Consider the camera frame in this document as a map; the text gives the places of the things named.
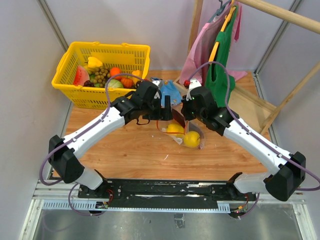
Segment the purple sweet potato toy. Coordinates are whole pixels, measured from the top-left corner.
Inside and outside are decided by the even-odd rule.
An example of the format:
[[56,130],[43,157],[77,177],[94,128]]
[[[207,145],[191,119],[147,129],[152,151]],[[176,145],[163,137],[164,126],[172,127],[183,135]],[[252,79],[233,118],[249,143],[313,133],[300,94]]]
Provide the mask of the purple sweet potato toy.
[[178,112],[177,110],[173,109],[173,110],[172,110],[172,116],[173,116],[173,119],[174,119],[179,125],[181,125],[183,128],[186,126],[184,116],[181,115],[180,112]]

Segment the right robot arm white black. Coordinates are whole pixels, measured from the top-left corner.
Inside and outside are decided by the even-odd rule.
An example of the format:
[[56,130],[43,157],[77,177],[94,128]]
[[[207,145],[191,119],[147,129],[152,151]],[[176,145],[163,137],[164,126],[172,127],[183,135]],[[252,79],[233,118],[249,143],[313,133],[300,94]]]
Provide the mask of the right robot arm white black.
[[205,87],[195,87],[183,96],[181,113],[186,120],[198,119],[209,130],[237,143],[266,167],[263,173],[236,173],[226,188],[230,199],[238,200],[250,192],[267,192],[285,202],[304,181],[306,174],[301,168],[306,166],[306,158],[302,153],[291,154],[278,147],[237,113],[228,107],[218,107]]

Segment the yellow lemon toy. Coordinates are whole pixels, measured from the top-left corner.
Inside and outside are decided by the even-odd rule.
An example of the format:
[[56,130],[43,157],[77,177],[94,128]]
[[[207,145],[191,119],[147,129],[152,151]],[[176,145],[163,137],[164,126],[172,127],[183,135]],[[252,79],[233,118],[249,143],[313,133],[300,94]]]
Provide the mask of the yellow lemon toy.
[[200,145],[201,136],[196,131],[189,131],[184,135],[183,144],[190,148],[197,148]]

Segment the clear zip top bag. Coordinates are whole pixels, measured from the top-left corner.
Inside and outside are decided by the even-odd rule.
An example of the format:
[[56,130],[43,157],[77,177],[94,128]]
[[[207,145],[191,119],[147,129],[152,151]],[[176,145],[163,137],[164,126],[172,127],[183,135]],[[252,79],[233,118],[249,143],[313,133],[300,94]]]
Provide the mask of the clear zip top bag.
[[196,120],[185,120],[181,112],[182,104],[174,105],[171,110],[173,119],[157,120],[156,128],[180,146],[202,150],[205,147],[206,137]]

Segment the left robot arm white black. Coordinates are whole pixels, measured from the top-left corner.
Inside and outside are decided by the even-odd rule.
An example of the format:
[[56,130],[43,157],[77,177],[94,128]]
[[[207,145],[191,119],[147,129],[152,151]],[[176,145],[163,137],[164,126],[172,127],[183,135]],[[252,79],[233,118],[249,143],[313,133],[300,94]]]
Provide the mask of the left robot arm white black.
[[150,120],[172,119],[170,98],[161,107],[163,81],[142,81],[135,91],[116,98],[107,109],[77,131],[61,138],[49,140],[48,162],[66,184],[78,183],[89,188],[91,194],[101,198],[107,193],[103,177],[80,163],[80,158],[105,136],[139,117]]

